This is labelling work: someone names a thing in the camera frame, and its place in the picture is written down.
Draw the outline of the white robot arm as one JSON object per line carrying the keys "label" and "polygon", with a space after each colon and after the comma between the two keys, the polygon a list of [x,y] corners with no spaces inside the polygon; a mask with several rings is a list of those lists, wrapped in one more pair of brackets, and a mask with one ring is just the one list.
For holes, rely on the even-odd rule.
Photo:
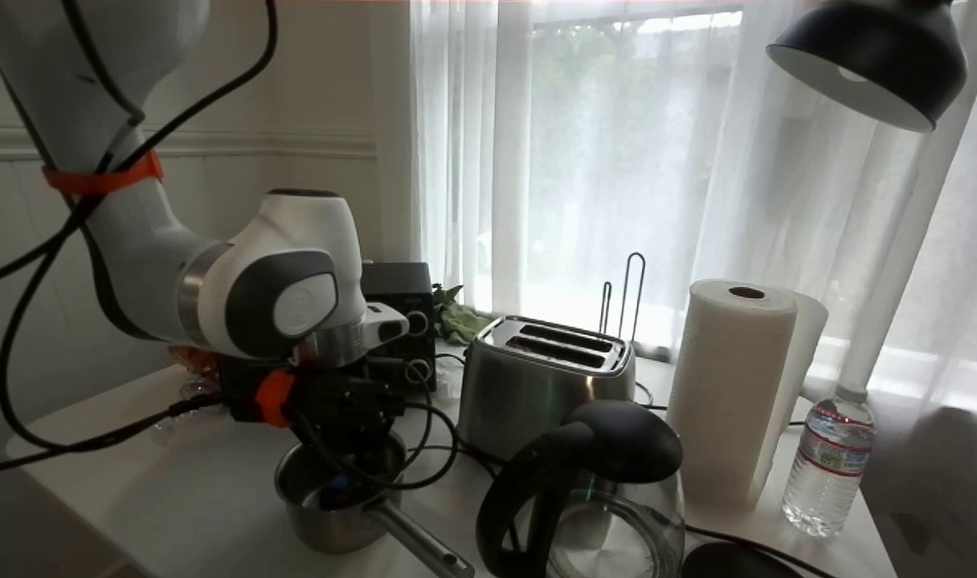
{"label": "white robot arm", "polygon": [[0,0],[0,81],[66,222],[20,265],[46,280],[70,239],[123,334],[219,362],[210,396],[241,420],[349,446],[363,414],[327,396],[408,331],[363,295],[353,212],[326,190],[273,190],[232,239],[178,219],[145,104],[204,37],[211,0]]}

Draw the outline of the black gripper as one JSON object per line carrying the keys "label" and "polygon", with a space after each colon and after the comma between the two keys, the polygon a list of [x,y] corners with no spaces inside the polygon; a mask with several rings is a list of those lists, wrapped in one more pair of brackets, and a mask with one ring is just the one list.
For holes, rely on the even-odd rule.
{"label": "black gripper", "polygon": [[396,471],[391,425],[405,397],[375,379],[346,369],[296,369],[283,403],[290,430],[311,457],[357,471]]}

